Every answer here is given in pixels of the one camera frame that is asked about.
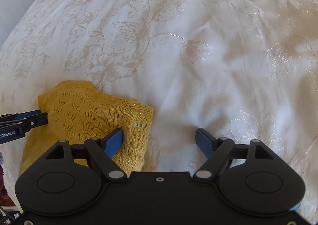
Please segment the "yellow knit sweater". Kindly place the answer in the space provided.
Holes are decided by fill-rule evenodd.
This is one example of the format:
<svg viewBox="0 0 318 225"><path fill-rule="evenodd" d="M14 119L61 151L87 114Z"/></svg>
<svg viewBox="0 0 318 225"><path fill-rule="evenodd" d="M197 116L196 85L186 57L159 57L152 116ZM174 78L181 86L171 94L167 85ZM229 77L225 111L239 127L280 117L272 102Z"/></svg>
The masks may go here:
<svg viewBox="0 0 318 225"><path fill-rule="evenodd" d="M142 170L153 108L135 99L104 94L89 81L61 82L38 96L38 108L48 114L48 124L31 130L20 173L59 140L82 144L104 138L116 128L123 130L124 140L112 159L127 175Z"/></svg>

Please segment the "white embroidered bedspread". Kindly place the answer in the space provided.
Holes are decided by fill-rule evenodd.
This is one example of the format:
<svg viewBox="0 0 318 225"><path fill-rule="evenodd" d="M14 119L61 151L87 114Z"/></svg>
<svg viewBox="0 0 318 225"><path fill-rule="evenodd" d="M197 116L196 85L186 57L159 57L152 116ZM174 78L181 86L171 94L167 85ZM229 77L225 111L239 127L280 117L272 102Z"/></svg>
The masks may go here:
<svg viewBox="0 0 318 225"><path fill-rule="evenodd" d="M261 140L317 222L317 0L34 0L1 44L1 113L66 80L154 109L147 171L197 169L198 127Z"/></svg>

